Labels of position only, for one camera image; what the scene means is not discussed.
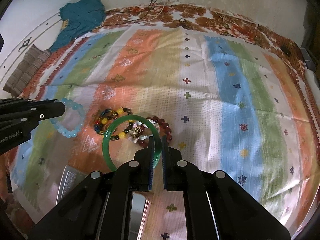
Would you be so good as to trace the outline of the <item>green jade bangle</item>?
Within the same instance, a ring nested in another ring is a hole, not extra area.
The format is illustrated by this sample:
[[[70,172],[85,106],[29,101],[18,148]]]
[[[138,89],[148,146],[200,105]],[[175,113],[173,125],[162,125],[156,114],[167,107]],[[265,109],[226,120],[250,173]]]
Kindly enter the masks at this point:
[[[115,129],[120,126],[122,123],[127,122],[127,121],[139,121],[142,124],[145,124],[147,126],[147,128],[149,128],[149,130],[151,131],[152,135],[153,135],[153,140],[154,145],[155,145],[155,149],[154,149],[154,153],[152,154],[153,156],[153,167],[155,168],[161,158],[161,152],[162,152],[162,142],[160,139],[160,135],[159,132],[157,131],[157,129],[155,128],[155,126],[151,123],[150,120],[142,117],[142,116],[138,116],[138,115],[126,115],[126,116],[122,116],[117,118],[114,122],[112,122],[112,124],[110,124],[110,126],[108,127],[108,129],[106,130],[104,137],[103,137],[103,158],[104,161],[107,165],[107,167],[113,172],[117,170],[117,167],[115,166],[115,164],[112,161],[112,158],[110,156],[110,151],[109,151],[109,145],[110,145],[110,141],[111,141],[111,135],[112,133],[115,131]]]

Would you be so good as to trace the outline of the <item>metal jewelry tin box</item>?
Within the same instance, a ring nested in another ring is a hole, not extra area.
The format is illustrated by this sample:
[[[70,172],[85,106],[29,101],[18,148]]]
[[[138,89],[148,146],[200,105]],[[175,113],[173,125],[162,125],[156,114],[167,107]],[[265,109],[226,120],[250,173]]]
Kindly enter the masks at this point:
[[[69,194],[80,182],[87,177],[87,174],[66,165],[60,180],[57,191],[56,204]],[[146,196],[141,193],[133,193],[129,239],[141,239],[143,230],[143,216],[147,204]]]

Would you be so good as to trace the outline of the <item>striped brown pillow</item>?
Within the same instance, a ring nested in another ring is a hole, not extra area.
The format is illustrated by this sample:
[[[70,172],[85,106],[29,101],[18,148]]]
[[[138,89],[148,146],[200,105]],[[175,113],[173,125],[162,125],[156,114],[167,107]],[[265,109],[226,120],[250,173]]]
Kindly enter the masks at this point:
[[[11,94],[13,98],[20,96],[50,55],[49,50],[41,51],[35,45],[32,45],[8,78],[3,90]]]

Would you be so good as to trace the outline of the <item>teal shirt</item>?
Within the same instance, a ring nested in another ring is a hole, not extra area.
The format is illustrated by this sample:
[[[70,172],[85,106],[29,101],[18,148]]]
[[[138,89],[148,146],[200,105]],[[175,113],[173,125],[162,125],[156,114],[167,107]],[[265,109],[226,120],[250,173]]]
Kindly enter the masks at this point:
[[[101,0],[80,0],[60,8],[60,17],[62,26],[55,42],[49,48],[51,53],[101,25],[106,11]]]

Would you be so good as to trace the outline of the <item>black scissors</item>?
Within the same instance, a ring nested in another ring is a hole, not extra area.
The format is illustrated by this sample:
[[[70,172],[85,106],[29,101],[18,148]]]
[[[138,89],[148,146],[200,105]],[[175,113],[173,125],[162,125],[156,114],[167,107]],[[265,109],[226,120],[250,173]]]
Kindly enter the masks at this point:
[[[179,20],[179,26],[183,27],[186,30],[192,30],[192,26],[188,23],[188,21],[184,18],[180,18]]]

